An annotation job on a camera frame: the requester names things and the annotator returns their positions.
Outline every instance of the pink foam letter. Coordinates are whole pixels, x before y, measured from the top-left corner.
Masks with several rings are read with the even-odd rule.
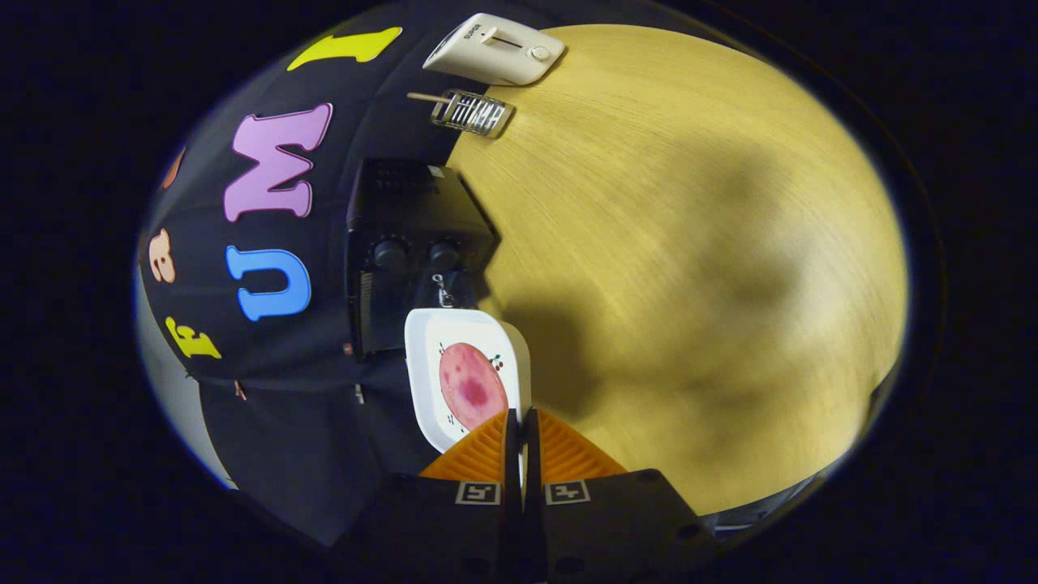
[[[223,193],[223,213],[228,221],[248,211],[284,208],[297,217],[310,212],[310,184],[299,180],[292,188],[274,190],[313,167],[309,160],[290,154],[280,146],[296,144],[310,151],[324,139],[331,121],[331,104],[321,104],[309,111],[256,117],[242,120],[235,133],[234,149],[258,162],[227,186]]]

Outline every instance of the light wood surface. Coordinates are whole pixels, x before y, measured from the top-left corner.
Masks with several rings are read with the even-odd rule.
[[[900,351],[907,271],[883,184],[769,65],[692,36],[586,25],[460,171],[501,234],[481,309],[529,345],[535,406],[699,513],[851,446]]]

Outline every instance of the blue foam letter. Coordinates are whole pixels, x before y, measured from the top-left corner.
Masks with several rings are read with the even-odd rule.
[[[289,286],[280,291],[253,295],[244,287],[238,288],[238,304],[245,317],[255,323],[265,316],[284,316],[303,312],[310,304],[310,275],[306,266],[294,254],[283,249],[239,251],[227,246],[227,269],[235,279],[252,270],[281,270],[289,278]]]

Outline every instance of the wooden stick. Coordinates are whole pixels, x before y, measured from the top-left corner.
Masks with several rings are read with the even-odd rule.
[[[407,96],[412,100],[422,100],[427,102],[439,102],[441,104],[449,104],[450,100],[447,98],[440,98],[438,95],[429,95],[426,93],[415,93],[414,91],[408,91]]]

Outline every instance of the black appliance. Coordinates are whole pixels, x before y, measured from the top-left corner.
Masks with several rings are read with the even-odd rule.
[[[365,159],[347,213],[346,289],[353,355],[404,347],[413,309],[475,308],[472,277],[496,238],[458,173],[416,160]]]

